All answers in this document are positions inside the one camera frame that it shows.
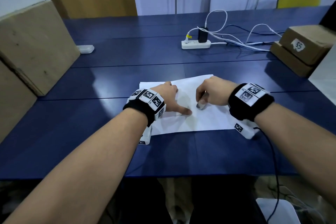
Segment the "small metal object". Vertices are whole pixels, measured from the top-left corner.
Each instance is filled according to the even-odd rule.
[[[198,101],[196,107],[200,110],[203,110],[206,104],[208,103],[205,99],[207,99],[209,96],[209,93],[206,91],[203,92],[203,95],[201,96],[201,99]]]

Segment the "cardboard box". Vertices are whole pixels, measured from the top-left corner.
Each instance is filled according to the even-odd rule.
[[[0,57],[38,96],[80,55],[52,1],[1,17],[0,35]]]
[[[307,65],[319,63],[336,42],[336,32],[321,26],[289,27],[279,43]]]
[[[279,42],[274,42],[274,44],[271,45],[270,51],[300,77],[309,76],[316,67],[304,64],[295,55],[285,49]]]
[[[35,103],[37,97],[0,61],[0,142]]]

